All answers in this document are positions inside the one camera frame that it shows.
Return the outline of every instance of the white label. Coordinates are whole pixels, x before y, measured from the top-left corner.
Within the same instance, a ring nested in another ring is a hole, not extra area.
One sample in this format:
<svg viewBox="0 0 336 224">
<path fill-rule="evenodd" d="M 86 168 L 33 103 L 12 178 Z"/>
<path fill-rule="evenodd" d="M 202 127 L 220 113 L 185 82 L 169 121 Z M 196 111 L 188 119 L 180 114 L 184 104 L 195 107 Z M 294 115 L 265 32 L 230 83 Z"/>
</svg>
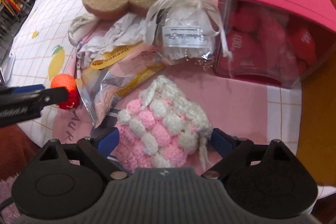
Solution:
<svg viewBox="0 0 336 224">
<path fill-rule="evenodd" d="M 165 47 L 203 48 L 207 37 L 199 27 L 163 27 L 162 39 Z"/>
</svg>

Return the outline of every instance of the pink box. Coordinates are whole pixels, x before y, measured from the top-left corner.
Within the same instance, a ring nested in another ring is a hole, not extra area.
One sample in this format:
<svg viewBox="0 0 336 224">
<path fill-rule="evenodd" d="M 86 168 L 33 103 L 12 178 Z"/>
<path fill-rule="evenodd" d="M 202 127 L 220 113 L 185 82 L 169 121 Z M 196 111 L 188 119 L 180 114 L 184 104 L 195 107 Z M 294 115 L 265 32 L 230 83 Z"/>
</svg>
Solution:
<svg viewBox="0 0 336 224">
<path fill-rule="evenodd" d="M 228 47 L 215 72 L 222 77 L 293 87 L 320 66 L 336 42 L 330 0 L 219 0 Z"/>
</svg>

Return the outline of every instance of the plastic snack package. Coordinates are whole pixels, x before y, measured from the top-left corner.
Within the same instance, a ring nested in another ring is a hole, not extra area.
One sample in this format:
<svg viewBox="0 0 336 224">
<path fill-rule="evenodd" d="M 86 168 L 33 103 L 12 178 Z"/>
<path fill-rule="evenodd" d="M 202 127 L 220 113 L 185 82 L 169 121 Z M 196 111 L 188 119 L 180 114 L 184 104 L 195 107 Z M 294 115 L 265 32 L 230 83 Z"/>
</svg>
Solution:
<svg viewBox="0 0 336 224">
<path fill-rule="evenodd" d="M 146 21 L 146 43 L 155 44 L 170 60 L 211 59 L 217 35 L 221 37 L 223 56 L 232 58 L 219 10 L 212 0 L 157 0 Z"/>
<path fill-rule="evenodd" d="M 106 113 L 132 90 L 165 67 L 155 46 L 139 43 L 126 57 L 101 70 L 86 68 L 76 80 L 92 124 L 98 127 Z"/>
</svg>

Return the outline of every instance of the metal pin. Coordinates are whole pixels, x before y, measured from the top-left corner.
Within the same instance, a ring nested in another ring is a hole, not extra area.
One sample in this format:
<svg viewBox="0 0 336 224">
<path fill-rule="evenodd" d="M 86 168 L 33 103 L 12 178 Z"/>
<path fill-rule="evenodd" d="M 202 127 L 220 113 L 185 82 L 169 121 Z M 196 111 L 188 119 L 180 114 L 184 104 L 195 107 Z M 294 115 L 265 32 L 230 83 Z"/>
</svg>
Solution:
<svg viewBox="0 0 336 224">
<path fill-rule="evenodd" d="M 214 170 L 208 170 L 203 174 L 203 177 L 205 177 L 206 179 L 218 179 L 219 173 Z"/>
<path fill-rule="evenodd" d="M 127 174 L 123 171 L 114 171 L 110 174 L 110 177 L 114 180 L 123 180 L 127 178 Z"/>
</svg>

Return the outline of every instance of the white ribbon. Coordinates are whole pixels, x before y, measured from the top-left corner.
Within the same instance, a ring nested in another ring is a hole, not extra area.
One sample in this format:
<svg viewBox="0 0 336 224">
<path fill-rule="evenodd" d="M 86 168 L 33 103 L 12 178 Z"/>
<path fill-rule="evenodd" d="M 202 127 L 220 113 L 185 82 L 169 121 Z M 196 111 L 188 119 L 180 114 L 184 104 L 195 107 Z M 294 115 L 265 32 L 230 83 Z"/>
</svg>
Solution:
<svg viewBox="0 0 336 224">
<path fill-rule="evenodd" d="M 202 32 L 208 37 L 215 37 L 218 34 L 220 35 L 223 57 L 228 57 L 229 62 L 232 60 L 232 53 L 229 51 L 226 41 L 226 35 L 223 27 L 223 22 L 221 19 L 221 14 L 216 7 L 216 5 L 211 0 L 158 0 L 156 1 L 148 10 L 146 16 L 146 36 L 145 43 L 153 44 L 155 30 L 157 27 L 156 20 L 158 17 L 158 12 L 161 9 L 171 8 L 169 11 L 173 13 L 172 9 L 178 9 L 178 6 L 181 5 L 192 5 L 197 9 L 199 27 Z M 210 19 L 217 25 L 218 31 L 215 31 L 212 28 Z"/>
</svg>

